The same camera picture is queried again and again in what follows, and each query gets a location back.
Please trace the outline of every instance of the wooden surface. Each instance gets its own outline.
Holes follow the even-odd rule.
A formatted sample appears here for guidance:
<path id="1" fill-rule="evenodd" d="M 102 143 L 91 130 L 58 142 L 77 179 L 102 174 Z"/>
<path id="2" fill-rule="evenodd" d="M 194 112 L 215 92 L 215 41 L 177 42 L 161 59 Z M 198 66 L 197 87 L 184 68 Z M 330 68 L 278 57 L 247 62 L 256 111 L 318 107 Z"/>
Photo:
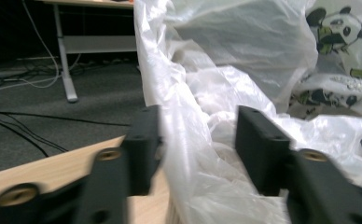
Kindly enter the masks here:
<path id="1" fill-rule="evenodd" d="M 48 4 L 80 7 L 115 7 L 133 9 L 133 3 L 111 0 L 37 0 Z"/>
<path id="2" fill-rule="evenodd" d="M 1 171 L 0 192 L 10 186 L 25 182 L 41 183 L 44 192 L 58 189 L 86 175 L 91 168 L 91 160 L 95 152 L 107 147 L 117 147 L 122 139 L 116 138 Z M 168 201 L 169 190 L 163 171 L 159 170 L 154 177 L 153 189 L 149 196 L 129 198 L 131 223 L 164 223 Z"/>

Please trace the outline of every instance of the power cord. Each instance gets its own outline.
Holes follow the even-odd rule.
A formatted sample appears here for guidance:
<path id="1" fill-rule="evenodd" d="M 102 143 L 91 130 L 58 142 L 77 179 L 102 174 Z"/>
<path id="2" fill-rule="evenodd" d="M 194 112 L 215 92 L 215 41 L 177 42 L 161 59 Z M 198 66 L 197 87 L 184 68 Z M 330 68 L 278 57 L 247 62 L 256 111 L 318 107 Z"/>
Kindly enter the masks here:
<path id="1" fill-rule="evenodd" d="M 14 123 L 11 123 L 11 122 L 6 122 L 6 121 L 3 121 L 2 119 L 0 119 L 0 122 L 2 123 L 5 123 L 5 124 L 8 124 L 8 125 L 12 125 L 18 129 L 20 129 L 22 132 L 28 134 L 30 137 L 34 138 L 36 141 L 40 142 L 40 143 L 43 143 L 45 145 L 48 145 L 50 147 L 54 147 L 56 149 L 58 149 L 59 151 L 61 152 L 66 152 L 68 151 L 67 149 L 65 149 L 64 147 L 61 147 L 53 142 L 50 142 L 49 140 L 39 136 L 38 134 L 32 132 L 29 128 L 27 128 L 27 126 L 25 126 L 23 123 L 21 123 L 20 121 L 18 121 L 17 119 L 13 118 L 12 116 L 10 115 L 5 115 L 7 117 L 9 117 L 10 119 L 13 119 L 14 121 L 16 121 L 18 124 L 14 124 Z"/>
<path id="2" fill-rule="evenodd" d="M 25 3 L 25 0 L 22 0 L 21 2 L 23 3 L 23 7 L 24 7 L 24 9 L 25 9 L 25 11 L 26 11 L 26 13 L 27 13 L 27 16 L 29 17 L 30 22 L 31 22 L 32 25 L 33 25 L 33 28 L 34 28 L 34 30 L 35 30 L 35 32 L 36 32 L 36 35 L 38 36 L 38 38 L 39 38 L 39 40 L 41 41 L 41 43 L 42 43 L 42 45 L 44 46 L 44 48 L 47 50 L 50 58 L 51 58 L 52 61 L 53 61 L 54 66 L 55 66 L 55 68 L 56 68 L 56 76 L 55 76 L 55 78 L 53 79 L 53 81 L 50 82 L 48 85 L 46 85 L 46 86 L 37 86 L 37 85 L 35 85 L 35 83 L 38 83 L 38 82 L 30 82 L 30 83 L 28 83 L 28 84 L 30 84 L 30 85 L 32 85 L 32 86 L 34 86 L 34 87 L 36 87 L 36 88 L 48 88 L 48 87 L 52 86 L 52 85 L 57 81 L 57 79 L 59 78 L 59 76 L 60 76 L 60 74 L 59 74 L 59 66 L 58 66 L 58 64 L 56 63 L 56 60 L 55 60 L 55 58 L 53 57 L 52 53 L 50 52 L 49 48 L 48 48 L 47 45 L 45 44 L 44 40 L 42 39 L 41 34 L 40 34 L 40 33 L 38 32 L 38 30 L 36 29 L 35 22 L 34 22 L 32 16 L 30 15 L 30 11 L 29 11 L 29 8 L 27 7 L 26 3 Z"/>
<path id="3" fill-rule="evenodd" d="M 85 122 L 85 123 L 92 123 L 92 124 L 101 124 L 101 125 L 109 125 L 109 126 L 122 126 L 122 127 L 131 126 L 130 124 L 123 124 L 123 123 L 109 123 L 109 122 L 100 122 L 100 121 L 86 120 L 86 119 L 70 119 L 70 118 L 64 118 L 64 117 L 49 116 L 49 115 L 38 115 L 38 114 L 30 114 L 30 113 L 0 111 L 0 114 L 31 116 L 31 117 L 39 117 L 39 118 L 46 118 L 46 119 L 62 119 L 62 120 L 70 120 L 70 121 Z"/>
<path id="4" fill-rule="evenodd" d="M 34 84 L 34 83 L 46 82 L 46 81 L 50 81 L 50 80 L 53 80 L 53 79 L 56 79 L 56 77 L 51 77 L 51 78 L 47 78 L 47 79 L 42 79 L 42 80 L 39 80 L 39 81 L 33 81 L 33 82 L 25 82 L 25 83 L 21 83 L 21 84 L 15 84 L 15 85 L 12 85 L 12 86 L 5 86 L 5 87 L 0 88 L 0 91 L 1 91 L 1 90 L 5 90 L 5 89 L 9 89 L 9 88 L 18 87 L 18 86 L 32 85 L 32 83 Z"/>
<path id="5" fill-rule="evenodd" d="M 31 83 L 31 82 L 29 82 L 29 81 L 27 81 L 26 79 L 23 79 L 23 78 L 5 78 L 5 79 L 0 78 L 0 83 L 2 83 L 2 82 L 14 82 L 14 81 L 22 81 L 22 82 L 25 82 L 27 84 Z"/>
<path id="6" fill-rule="evenodd" d="M 79 59 L 81 58 L 81 55 L 82 54 L 78 54 L 78 56 L 77 56 L 76 60 L 74 61 L 74 63 L 68 68 L 68 71 L 71 72 L 71 70 L 73 70 L 73 68 L 77 65 Z"/>
<path id="7" fill-rule="evenodd" d="M 14 130 L 13 128 L 7 126 L 6 124 L 3 124 L 0 122 L 0 126 L 10 130 L 11 132 L 13 132 L 14 134 L 18 135 L 19 137 L 23 138 L 24 140 L 26 140 L 27 142 L 29 142 L 31 145 L 33 145 L 34 147 L 36 147 L 39 151 L 41 151 L 41 153 L 45 156 L 45 157 L 49 157 L 48 153 L 44 150 L 44 148 L 40 147 L 38 144 L 36 144 L 35 142 L 33 142 L 31 139 L 29 139 L 28 137 L 24 136 L 23 134 L 19 133 L 18 131 Z"/>

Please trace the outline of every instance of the screw hole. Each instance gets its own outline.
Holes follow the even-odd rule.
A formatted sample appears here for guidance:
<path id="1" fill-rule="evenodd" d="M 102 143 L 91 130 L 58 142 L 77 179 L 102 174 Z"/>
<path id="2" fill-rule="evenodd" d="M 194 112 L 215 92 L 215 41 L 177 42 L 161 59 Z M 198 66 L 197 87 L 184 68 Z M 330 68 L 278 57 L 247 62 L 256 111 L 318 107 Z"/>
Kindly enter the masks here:
<path id="1" fill-rule="evenodd" d="M 316 152 L 316 151 L 306 151 L 303 153 L 304 157 L 307 160 L 310 161 L 326 161 L 327 158 L 321 154 L 320 152 Z"/>
<path id="2" fill-rule="evenodd" d="M 31 201 L 38 192 L 33 188 L 14 189 L 0 197 L 0 206 L 6 207 Z"/>
<path id="3" fill-rule="evenodd" d="M 109 212 L 105 210 L 97 211 L 93 215 L 91 215 L 92 223 L 94 224 L 100 224 L 104 223 L 109 218 Z"/>
<path id="4" fill-rule="evenodd" d="M 362 216 L 360 216 L 359 214 L 350 214 L 350 219 L 355 224 L 362 224 Z"/>
<path id="5" fill-rule="evenodd" d="M 112 161 L 118 157 L 120 157 L 122 153 L 120 153 L 119 151 L 105 151 L 100 153 L 99 157 L 97 160 L 99 161 Z"/>

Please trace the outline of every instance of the white desk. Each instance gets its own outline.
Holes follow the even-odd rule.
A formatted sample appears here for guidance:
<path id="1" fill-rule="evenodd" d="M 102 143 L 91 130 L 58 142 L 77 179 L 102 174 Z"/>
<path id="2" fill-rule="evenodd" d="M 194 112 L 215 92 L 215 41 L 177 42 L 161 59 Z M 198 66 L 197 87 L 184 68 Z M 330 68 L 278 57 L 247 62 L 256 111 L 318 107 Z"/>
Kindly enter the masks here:
<path id="1" fill-rule="evenodd" d="M 133 9 L 133 3 L 115 2 L 111 0 L 38 0 L 52 4 L 54 9 L 60 57 L 62 60 L 62 78 L 67 100 L 70 103 L 78 100 L 73 79 L 68 69 L 67 54 L 104 53 L 136 51 L 135 36 L 99 36 L 99 35 L 63 35 L 59 5 L 76 7 L 112 7 Z"/>

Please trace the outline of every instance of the crumpled plastic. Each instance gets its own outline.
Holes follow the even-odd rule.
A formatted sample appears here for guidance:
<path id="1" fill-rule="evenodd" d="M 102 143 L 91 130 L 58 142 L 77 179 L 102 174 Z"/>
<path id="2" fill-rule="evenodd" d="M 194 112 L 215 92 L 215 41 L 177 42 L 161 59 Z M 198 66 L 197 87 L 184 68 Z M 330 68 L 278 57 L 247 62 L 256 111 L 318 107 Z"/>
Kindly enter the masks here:
<path id="1" fill-rule="evenodd" d="M 262 111 L 293 149 L 327 153 L 362 187 L 362 117 L 284 113 L 293 90 L 317 70 L 305 14 L 314 3 L 134 2 L 145 100 L 161 105 L 163 170 L 184 224 L 290 223 L 285 199 L 258 195 L 234 150 L 237 105 Z"/>

